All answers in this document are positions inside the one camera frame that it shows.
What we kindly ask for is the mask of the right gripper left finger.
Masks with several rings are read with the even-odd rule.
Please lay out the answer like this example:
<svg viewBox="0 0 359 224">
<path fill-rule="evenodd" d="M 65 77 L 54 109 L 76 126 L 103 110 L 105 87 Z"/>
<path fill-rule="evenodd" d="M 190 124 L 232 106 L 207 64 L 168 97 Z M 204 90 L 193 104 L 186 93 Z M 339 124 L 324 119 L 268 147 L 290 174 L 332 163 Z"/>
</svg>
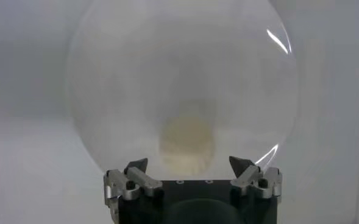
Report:
<svg viewBox="0 0 359 224">
<path fill-rule="evenodd" d="M 148 159 L 128 163 L 123 171 L 107 170 L 104 175 L 104 204 L 112 213 L 119 211 L 118 201 L 134 201 L 142 195 L 159 198 L 163 193 L 163 182 L 146 174 Z"/>
</svg>

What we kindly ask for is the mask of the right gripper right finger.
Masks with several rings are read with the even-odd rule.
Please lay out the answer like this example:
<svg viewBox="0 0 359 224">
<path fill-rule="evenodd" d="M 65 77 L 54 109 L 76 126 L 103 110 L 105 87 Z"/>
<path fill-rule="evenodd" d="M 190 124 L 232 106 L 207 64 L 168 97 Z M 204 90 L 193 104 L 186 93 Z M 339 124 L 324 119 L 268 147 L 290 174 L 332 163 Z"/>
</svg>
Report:
<svg viewBox="0 0 359 224">
<path fill-rule="evenodd" d="M 278 168 L 270 167 L 265 172 L 249 159 L 229 156 L 231 168 L 236 176 L 230 181 L 241 196 L 251 192 L 260 199 L 270 199 L 282 195 L 282 173 Z"/>
</svg>

